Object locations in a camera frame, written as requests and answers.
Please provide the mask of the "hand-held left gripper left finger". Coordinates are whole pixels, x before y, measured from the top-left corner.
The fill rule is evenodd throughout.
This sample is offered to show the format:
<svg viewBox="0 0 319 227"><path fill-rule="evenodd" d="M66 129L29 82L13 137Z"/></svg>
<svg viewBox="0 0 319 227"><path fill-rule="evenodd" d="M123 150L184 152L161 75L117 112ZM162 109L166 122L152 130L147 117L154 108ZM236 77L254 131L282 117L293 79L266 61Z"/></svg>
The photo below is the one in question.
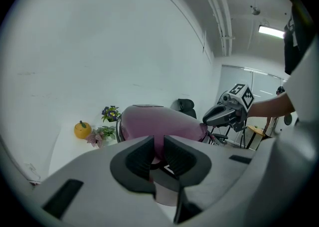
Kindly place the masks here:
<svg viewBox="0 0 319 227"><path fill-rule="evenodd" d="M58 227L173 227L149 181L152 136L77 157L32 192Z"/></svg>

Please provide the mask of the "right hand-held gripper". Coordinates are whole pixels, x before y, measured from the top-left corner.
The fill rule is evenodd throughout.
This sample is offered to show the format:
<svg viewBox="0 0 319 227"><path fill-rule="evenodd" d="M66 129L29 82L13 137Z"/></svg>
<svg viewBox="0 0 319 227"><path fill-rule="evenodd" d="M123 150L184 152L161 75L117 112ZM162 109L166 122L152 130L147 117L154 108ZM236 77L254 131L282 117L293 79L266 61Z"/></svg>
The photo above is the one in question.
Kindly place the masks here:
<svg viewBox="0 0 319 227"><path fill-rule="evenodd" d="M248 84L235 84L225 91L219 98L218 103L209 109L202 118L207 126L230 126L235 132L245 128L248 112L255 98Z"/></svg>

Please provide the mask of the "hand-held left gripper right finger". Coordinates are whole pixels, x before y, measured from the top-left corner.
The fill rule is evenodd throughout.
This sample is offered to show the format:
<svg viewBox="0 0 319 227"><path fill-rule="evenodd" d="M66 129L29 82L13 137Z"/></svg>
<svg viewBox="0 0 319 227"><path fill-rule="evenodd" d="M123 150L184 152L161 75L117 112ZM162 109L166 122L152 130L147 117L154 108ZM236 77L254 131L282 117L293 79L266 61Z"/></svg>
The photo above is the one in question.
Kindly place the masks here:
<svg viewBox="0 0 319 227"><path fill-rule="evenodd" d="M174 223L205 211L237 182L254 151L165 136L164 158L178 180Z"/></svg>

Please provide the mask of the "purple rice cooker lid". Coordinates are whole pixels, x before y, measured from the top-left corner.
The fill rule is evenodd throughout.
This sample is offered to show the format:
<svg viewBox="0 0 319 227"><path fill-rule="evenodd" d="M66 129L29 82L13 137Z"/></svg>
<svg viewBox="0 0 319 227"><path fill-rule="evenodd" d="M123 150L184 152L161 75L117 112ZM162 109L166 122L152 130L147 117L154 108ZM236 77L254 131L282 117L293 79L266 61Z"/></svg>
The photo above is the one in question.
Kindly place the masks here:
<svg viewBox="0 0 319 227"><path fill-rule="evenodd" d="M206 142L208 128L201 121L179 111L159 105L132 105L117 120L117 140L127 142L144 136L153 136L154 156L152 170L168 165L164 157L164 136Z"/></svg>

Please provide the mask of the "person's right forearm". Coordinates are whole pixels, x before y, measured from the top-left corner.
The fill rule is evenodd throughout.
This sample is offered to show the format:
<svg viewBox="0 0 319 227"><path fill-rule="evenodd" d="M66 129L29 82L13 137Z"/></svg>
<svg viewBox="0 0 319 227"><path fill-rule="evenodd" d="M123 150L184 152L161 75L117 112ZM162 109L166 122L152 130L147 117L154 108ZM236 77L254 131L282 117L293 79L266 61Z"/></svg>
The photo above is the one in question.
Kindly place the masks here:
<svg viewBox="0 0 319 227"><path fill-rule="evenodd" d="M281 117L292 112L295 112L295 108L284 92L270 100L253 103L247 117Z"/></svg>

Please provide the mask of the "black mesh office chair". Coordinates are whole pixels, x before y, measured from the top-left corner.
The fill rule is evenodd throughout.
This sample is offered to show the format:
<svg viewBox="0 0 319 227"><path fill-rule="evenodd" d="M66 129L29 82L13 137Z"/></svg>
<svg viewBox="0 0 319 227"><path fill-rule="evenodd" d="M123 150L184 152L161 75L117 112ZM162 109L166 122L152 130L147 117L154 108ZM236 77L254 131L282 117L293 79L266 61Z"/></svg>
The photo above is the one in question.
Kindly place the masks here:
<svg viewBox="0 0 319 227"><path fill-rule="evenodd" d="M190 99L177 99L173 101L171 105L171 109L197 119L196 111L194 109L194 102ZM211 131L209 130L209 128L207 128L208 134L203 141L205 143L216 145L216 146L227 145L226 139L228 139L228 137L221 134L214 135L213 130L214 128L212 128Z"/></svg>

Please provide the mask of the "glass partition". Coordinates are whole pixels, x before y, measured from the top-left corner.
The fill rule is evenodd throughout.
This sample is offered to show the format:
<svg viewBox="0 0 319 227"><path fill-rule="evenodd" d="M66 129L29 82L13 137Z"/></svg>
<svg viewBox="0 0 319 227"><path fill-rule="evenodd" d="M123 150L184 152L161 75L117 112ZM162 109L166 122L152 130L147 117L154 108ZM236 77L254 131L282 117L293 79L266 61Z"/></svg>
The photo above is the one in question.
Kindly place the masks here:
<svg viewBox="0 0 319 227"><path fill-rule="evenodd" d="M217 98L219 98L223 92L230 90L239 83L249 85L255 98L254 102L264 101L275 97L278 87L283 86L286 81L286 79L261 71L255 72L249 68L223 65L221 68ZM262 117L252 117L247 120L247 124L257 126L257 128L263 130L267 122L266 120L266 118ZM233 129L230 129L227 136L229 140L240 144L241 134L242 132L235 132Z"/></svg>

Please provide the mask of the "white table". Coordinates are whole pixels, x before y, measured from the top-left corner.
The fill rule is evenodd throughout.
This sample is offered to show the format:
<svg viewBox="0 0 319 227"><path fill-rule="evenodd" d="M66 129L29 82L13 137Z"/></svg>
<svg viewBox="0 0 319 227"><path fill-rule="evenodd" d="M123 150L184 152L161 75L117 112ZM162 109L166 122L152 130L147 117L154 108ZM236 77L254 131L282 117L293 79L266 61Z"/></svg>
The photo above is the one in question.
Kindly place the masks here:
<svg viewBox="0 0 319 227"><path fill-rule="evenodd" d="M74 120L63 123L52 151L48 177L78 156L98 149L98 146L93 147L85 139L79 139L75 136L74 126L77 123L78 121Z"/></svg>

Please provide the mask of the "yellow wooden table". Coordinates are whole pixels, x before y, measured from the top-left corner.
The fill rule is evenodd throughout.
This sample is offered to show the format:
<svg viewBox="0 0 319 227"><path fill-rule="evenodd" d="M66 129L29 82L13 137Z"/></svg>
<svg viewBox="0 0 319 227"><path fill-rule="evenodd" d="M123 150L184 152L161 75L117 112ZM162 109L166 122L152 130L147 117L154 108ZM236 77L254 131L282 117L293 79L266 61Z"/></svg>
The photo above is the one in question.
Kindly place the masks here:
<svg viewBox="0 0 319 227"><path fill-rule="evenodd" d="M257 150L262 139L265 137L263 129L258 128L257 126L248 125L248 130L252 133L252 136L249 139L246 149Z"/></svg>

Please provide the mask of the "pink green leafy plant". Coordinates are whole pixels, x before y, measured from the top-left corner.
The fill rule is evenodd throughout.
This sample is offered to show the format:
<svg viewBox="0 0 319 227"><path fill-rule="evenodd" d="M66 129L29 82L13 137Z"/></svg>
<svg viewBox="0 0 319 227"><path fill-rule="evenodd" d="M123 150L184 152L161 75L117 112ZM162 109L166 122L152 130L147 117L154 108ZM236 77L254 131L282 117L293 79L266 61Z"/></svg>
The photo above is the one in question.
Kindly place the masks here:
<svg viewBox="0 0 319 227"><path fill-rule="evenodd" d="M93 129L85 140L88 144L91 144L92 147L100 149L117 143L115 131L116 128L114 126L102 126L97 129Z"/></svg>

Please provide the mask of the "yellow orange fruit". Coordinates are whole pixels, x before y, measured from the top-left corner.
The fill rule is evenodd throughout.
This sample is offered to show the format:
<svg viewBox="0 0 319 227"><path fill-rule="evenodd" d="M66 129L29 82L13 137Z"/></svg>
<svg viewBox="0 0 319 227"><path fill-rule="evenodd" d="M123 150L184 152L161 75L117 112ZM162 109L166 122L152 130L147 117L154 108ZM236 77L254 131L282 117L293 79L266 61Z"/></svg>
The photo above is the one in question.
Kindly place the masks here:
<svg viewBox="0 0 319 227"><path fill-rule="evenodd" d="M78 139L85 139L91 132L91 126L86 122L79 121L79 123L74 126L74 135Z"/></svg>

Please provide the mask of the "purple flower potted plant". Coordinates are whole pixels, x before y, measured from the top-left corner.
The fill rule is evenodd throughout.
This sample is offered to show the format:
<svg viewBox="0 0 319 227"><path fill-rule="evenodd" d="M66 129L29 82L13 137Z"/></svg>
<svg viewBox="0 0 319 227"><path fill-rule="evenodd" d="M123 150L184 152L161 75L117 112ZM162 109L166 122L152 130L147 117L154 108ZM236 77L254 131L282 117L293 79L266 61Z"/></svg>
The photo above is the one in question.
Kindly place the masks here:
<svg viewBox="0 0 319 227"><path fill-rule="evenodd" d="M108 122L116 122L118 120L118 118L121 116L121 113L118 111L118 107L116 107L115 105L111 105L111 106L106 106L103 110L102 110L102 118L101 120L104 121L108 121Z"/></svg>

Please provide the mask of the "ceiling light tube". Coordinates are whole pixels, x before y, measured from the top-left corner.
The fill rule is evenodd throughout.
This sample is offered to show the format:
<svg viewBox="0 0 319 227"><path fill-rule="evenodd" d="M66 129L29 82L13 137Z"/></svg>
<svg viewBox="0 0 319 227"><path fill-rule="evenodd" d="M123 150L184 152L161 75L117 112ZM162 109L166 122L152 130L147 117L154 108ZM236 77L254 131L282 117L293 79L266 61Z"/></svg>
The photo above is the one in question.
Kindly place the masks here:
<svg viewBox="0 0 319 227"><path fill-rule="evenodd" d="M281 38L281 39L283 39L284 35L285 35L284 31L281 31L281 30L278 30L276 28L272 28L272 27L269 27L266 25L259 25L258 32L262 33L262 34L274 36L277 38Z"/></svg>

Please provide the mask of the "white ceiling pipes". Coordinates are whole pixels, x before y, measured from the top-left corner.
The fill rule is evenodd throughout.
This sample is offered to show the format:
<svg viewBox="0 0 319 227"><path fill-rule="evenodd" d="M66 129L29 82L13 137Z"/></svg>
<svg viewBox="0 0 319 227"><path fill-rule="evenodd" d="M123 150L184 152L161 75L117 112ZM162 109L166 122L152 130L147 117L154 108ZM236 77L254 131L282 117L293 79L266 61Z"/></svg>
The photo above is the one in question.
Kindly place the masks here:
<svg viewBox="0 0 319 227"><path fill-rule="evenodd" d="M219 37L221 41L222 55L232 55L232 42L235 39L232 32L232 22L227 0L207 0L213 16L217 22Z"/></svg>

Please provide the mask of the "person's torso black shirt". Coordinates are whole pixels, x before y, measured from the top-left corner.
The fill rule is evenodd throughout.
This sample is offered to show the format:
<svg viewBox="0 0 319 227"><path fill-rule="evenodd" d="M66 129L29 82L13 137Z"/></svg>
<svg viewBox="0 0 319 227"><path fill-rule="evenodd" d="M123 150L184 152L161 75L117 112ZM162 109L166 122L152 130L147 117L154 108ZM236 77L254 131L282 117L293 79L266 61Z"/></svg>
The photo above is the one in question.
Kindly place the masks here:
<svg viewBox="0 0 319 227"><path fill-rule="evenodd" d="M301 0L290 0L291 16L284 27L285 73L291 75L311 44L316 28Z"/></svg>

